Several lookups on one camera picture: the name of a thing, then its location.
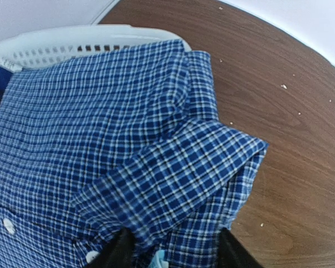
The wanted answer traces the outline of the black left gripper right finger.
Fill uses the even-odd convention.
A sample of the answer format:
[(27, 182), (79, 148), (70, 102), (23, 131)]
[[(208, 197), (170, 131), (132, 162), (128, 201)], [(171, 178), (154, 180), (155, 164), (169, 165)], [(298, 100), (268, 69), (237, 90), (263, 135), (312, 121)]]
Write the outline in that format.
[(227, 228), (219, 233), (219, 268), (263, 268)]

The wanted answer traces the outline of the blue small-check long sleeve shirt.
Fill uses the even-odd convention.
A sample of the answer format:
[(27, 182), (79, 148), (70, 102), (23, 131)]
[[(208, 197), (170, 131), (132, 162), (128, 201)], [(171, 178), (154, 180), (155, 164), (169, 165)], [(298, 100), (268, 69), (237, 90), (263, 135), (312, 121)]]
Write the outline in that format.
[(13, 73), (0, 103), (0, 267), (217, 267), (267, 143), (218, 117), (210, 55), (181, 40)]

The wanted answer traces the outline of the white plastic laundry basket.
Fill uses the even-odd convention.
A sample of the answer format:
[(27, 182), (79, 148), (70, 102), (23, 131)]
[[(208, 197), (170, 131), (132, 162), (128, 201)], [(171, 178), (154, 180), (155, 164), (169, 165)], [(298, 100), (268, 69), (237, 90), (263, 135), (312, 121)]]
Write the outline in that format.
[(26, 68), (45, 68), (70, 58), (176, 39), (180, 36), (169, 31), (130, 25), (59, 27), (0, 41), (0, 57)]

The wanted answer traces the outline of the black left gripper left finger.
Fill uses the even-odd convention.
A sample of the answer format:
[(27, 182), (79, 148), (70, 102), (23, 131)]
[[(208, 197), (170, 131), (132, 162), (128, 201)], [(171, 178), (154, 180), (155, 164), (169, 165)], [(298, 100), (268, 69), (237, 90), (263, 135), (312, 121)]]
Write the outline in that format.
[(133, 252), (134, 234), (128, 228), (123, 228), (95, 257), (91, 262), (91, 267), (132, 267)]

